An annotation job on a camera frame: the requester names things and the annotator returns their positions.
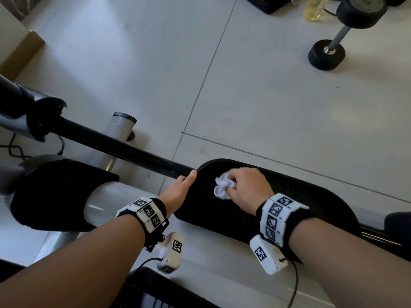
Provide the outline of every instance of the hand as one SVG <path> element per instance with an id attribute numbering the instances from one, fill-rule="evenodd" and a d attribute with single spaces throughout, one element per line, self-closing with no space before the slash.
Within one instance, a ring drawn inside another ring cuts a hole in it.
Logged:
<path id="1" fill-rule="evenodd" d="M 258 207 L 274 195 L 270 184 L 256 168 L 232 169 L 228 178 L 237 182 L 237 190 L 227 187 L 227 194 L 246 213 L 255 215 Z"/>
<path id="2" fill-rule="evenodd" d="M 181 207 L 187 196 L 188 188 L 190 188 L 196 178 L 196 170 L 192 170 L 187 177 L 179 176 L 166 191 L 157 197 L 157 199 L 160 199 L 166 206 L 167 218 L 170 218 L 171 214 Z"/>

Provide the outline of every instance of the black rubber dumbbell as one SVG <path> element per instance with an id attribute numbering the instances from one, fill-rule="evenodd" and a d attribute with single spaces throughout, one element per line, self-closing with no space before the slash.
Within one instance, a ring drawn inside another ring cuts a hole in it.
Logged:
<path id="1" fill-rule="evenodd" d="M 345 50 L 340 44 L 351 28 L 367 29 L 377 24 L 387 11 L 385 0 L 342 0 L 337 17 L 344 24 L 334 40 L 320 40 L 308 53 L 311 65 L 320 70 L 335 69 L 344 59 Z"/>

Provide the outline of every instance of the plastic bottle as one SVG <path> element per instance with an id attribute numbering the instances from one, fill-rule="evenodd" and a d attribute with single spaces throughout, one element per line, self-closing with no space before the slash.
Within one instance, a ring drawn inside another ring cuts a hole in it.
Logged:
<path id="1" fill-rule="evenodd" d="M 304 11 L 304 18 L 309 22 L 317 20 L 327 2 L 328 0 L 309 0 L 307 8 Z"/>

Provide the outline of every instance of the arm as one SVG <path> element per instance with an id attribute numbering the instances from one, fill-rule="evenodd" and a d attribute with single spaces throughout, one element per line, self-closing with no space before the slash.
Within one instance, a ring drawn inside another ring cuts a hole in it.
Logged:
<path id="1" fill-rule="evenodd" d="M 196 176 L 180 176 L 158 196 L 167 217 L 182 205 Z M 113 219 L 1 283 L 2 307 L 109 307 L 145 239 L 133 216 Z"/>
<path id="2" fill-rule="evenodd" d="M 230 171 L 237 190 L 227 193 L 254 214 L 274 195 L 257 169 Z M 411 263 L 317 218 L 300 222 L 289 246 L 313 273 L 336 307 L 409 307 Z"/>

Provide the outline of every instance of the wrist band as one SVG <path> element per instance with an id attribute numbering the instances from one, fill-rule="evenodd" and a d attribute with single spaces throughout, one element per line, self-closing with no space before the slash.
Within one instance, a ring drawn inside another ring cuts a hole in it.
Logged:
<path id="1" fill-rule="evenodd" d="M 144 246 L 156 244 L 170 223 L 166 218 L 167 211 L 164 203 L 157 198 L 148 199 L 141 197 L 119 209 L 116 217 L 126 214 L 134 216 L 141 223 L 146 235 Z"/>
<path id="2" fill-rule="evenodd" d="M 315 217 L 308 209 L 308 206 L 277 193 L 257 209 L 260 233 L 280 248 L 288 246 L 291 233 L 298 223 Z"/>

